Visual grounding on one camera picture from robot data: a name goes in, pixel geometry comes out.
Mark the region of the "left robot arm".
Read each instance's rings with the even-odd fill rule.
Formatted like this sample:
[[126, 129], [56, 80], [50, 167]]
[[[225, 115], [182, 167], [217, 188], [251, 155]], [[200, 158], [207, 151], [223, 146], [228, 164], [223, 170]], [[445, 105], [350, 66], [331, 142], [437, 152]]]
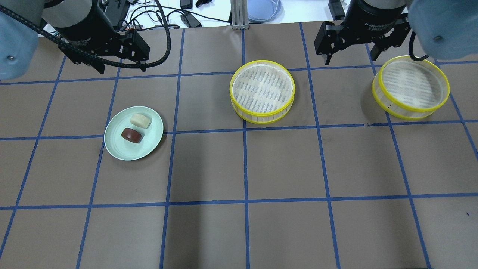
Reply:
[[[2, 0], [1, 5], [34, 26], [50, 24], [72, 46], [96, 56], [148, 60], [150, 47], [135, 30], [116, 31], [98, 0]], [[24, 75], [38, 46], [38, 34], [1, 13], [1, 79]]]

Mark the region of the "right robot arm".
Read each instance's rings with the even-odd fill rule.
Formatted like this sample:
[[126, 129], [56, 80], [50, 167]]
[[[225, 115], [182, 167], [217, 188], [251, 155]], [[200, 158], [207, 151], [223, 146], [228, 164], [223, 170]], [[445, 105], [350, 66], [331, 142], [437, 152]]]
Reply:
[[414, 61], [454, 60], [478, 51], [476, 0], [352, 0], [346, 12], [339, 0], [330, 0], [329, 9], [341, 24], [324, 21], [316, 35], [315, 53], [326, 56], [325, 65], [338, 51], [368, 43], [374, 44], [375, 61], [407, 37]]

